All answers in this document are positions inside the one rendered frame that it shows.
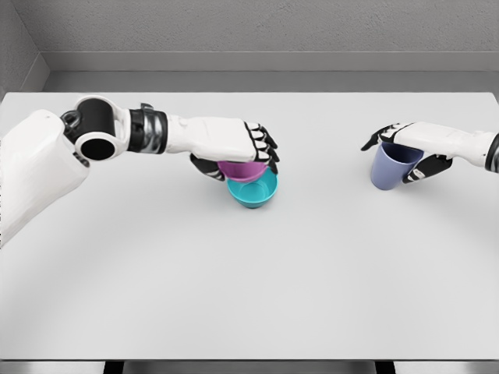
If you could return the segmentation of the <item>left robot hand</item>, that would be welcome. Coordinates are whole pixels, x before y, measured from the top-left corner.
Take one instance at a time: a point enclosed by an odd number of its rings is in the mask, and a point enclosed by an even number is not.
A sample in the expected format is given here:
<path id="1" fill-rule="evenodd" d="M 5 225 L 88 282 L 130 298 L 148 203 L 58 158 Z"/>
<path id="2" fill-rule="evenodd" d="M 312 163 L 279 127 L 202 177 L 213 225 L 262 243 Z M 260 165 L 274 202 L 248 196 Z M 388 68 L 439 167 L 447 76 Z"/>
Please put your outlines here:
<path id="1" fill-rule="evenodd" d="M 223 182 L 225 174 L 218 163 L 259 162 L 278 173 L 278 145 L 259 123 L 239 118 L 197 117 L 189 120 L 193 131 L 190 160 L 204 175 Z"/>

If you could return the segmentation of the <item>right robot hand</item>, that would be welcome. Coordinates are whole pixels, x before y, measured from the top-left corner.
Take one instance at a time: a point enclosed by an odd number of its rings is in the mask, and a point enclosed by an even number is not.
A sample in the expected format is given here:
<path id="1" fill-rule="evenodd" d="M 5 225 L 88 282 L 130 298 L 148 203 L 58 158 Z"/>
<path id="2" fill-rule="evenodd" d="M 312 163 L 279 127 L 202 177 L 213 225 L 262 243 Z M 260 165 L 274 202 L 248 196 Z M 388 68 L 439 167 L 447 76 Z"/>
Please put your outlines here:
<path id="1" fill-rule="evenodd" d="M 395 123 L 377 130 L 361 151 L 366 151 L 380 142 L 398 144 L 430 152 L 403 179 L 404 184 L 417 182 L 448 170 L 454 157 L 459 154 L 465 133 L 451 127 L 429 122 Z"/>

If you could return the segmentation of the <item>purple bowl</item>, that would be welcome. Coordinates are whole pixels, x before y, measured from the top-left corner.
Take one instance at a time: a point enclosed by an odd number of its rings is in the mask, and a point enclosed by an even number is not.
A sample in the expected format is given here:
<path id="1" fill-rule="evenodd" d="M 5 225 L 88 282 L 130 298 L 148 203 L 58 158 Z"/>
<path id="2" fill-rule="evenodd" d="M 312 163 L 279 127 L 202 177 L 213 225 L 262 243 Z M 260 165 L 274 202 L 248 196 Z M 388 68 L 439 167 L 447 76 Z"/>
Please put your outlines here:
<path id="1" fill-rule="evenodd" d="M 255 161 L 246 163 L 219 161 L 218 167 L 226 178 L 239 183 L 256 181 L 267 170 L 265 163 Z"/>

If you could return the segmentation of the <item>lavender blue cup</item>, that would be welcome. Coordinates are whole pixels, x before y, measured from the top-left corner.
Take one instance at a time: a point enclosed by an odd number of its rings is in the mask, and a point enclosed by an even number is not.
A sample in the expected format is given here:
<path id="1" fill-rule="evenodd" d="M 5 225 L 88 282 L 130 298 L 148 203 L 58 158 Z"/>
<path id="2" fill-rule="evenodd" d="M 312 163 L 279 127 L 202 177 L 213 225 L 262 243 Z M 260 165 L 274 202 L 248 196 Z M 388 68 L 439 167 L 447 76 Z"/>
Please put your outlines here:
<path id="1" fill-rule="evenodd" d="M 397 187 L 423 158 L 424 152 L 396 143 L 382 142 L 371 168 L 371 182 L 381 190 Z"/>

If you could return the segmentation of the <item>teal bowl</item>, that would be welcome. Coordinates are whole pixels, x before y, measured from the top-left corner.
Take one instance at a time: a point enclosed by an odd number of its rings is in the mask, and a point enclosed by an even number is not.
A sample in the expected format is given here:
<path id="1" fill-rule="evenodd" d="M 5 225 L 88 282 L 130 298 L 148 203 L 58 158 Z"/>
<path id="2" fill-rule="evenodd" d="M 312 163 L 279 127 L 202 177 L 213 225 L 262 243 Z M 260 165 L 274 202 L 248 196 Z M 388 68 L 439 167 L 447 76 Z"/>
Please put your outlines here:
<path id="1" fill-rule="evenodd" d="M 252 182 L 228 180 L 229 193 L 246 208 L 256 209 L 268 203 L 278 191 L 278 175 L 267 169 L 261 177 Z"/>

